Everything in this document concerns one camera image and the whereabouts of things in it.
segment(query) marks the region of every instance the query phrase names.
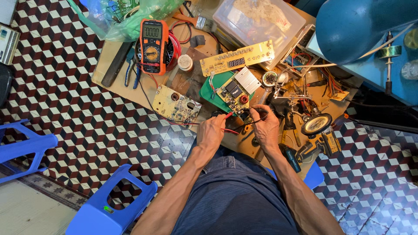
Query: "orange multimeter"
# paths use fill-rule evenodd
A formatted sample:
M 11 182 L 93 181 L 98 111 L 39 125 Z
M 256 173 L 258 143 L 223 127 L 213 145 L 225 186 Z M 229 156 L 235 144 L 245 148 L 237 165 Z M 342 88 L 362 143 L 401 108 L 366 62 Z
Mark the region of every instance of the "orange multimeter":
M 168 26 L 162 20 L 141 21 L 141 67 L 146 74 L 166 73 Z

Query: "plastic bag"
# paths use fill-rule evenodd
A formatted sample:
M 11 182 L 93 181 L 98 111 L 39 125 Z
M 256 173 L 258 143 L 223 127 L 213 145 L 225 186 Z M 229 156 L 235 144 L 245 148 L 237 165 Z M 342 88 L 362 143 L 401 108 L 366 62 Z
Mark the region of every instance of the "plastic bag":
M 99 38 L 129 42 L 139 38 L 142 19 L 162 20 L 177 10 L 184 0 L 140 0 L 139 10 L 121 23 L 115 21 L 115 19 L 124 17 L 117 10 L 119 6 L 116 0 L 86 0 L 86 7 L 89 9 L 87 17 L 73 0 L 67 1 L 78 14 L 79 19 L 90 27 Z

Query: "small container of screws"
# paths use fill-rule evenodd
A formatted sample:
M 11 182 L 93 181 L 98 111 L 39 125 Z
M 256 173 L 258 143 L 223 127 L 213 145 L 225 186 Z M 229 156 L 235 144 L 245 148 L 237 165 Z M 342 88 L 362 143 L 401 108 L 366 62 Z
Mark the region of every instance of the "small container of screws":
M 272 87 L 276 84 L 277 81 L 277 73 L 270 71 L 263 75 L 263 85 L 266 87 Z

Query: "hand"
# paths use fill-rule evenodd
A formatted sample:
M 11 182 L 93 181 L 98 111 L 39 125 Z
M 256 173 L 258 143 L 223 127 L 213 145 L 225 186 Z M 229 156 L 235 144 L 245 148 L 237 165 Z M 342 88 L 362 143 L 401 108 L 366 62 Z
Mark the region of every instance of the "hand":
M 225 114 L 211 117 L 197 126 L 197 146 L 215 154 L 224 137 Z
M 254 123 L 255 137 L 260 143 L 260 146 L 263 150 L 269 147 L 277 147 L 280 126 L 279 120 L 267 105 L 254 105 L 250 109 L 251 118 L 254 121 L 260 120 L 260 114 L 254 108 L 268 111 L 266 119 Z

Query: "yellow circuit board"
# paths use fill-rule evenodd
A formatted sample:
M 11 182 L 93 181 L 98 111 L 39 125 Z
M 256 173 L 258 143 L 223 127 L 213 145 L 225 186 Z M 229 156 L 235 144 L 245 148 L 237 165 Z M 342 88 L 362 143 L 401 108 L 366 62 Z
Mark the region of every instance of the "yellow circuit board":
M 274 49 L 271 40 L 246 46 L 236 51 L 229 51 L 220 55 L 200 60 L 203 76 L 208 77 L 211 72 L 220 74 L 226 71 L 242 68 L 253 64 L 274 59 Z
M 221 97 L 221 99 L 229 106 L 229 108 L 239 117 L 243 120 L 244 123 L 250 123 L 252 121 L 252 119 L 248 116 L 248 114 L 246 112 L 244 112 L 242 109 L 243 108 L 249 108 L 250 107 L 250 94 L 248 94 L 248 92 L 241 86 L 241 84 L 239 84 L 236 79 L 235 79 L 235 75 L 237 75 L 237 73 L 235 73 L 231 78 L 228 79 L 228 81 L 226 81 L 226 83 L 224 83 L 222 85 L 222 87 L 220 87 L 217 91 L 217 94 L 219 95 L 219 97 Z M 234 97 L 232 95 L 231 92 L 228 91 L 227 87 L 228 85 L 230 87 L 232 87 L 230 90 L 233 90 L 232 92 L 242 92 L 241 94 L 239 94 L 238 96 L 236 95 L 236 97 Z M 245 104 L 242 104 L 240 102 L 240 99 L 242 96 L 247 96 L 247 102 Z
M 153 109 L 161 116 L 174 120 L 192 123 L 196 120 L 201 104 L 180 93 L 158 84 L 153 101 Z

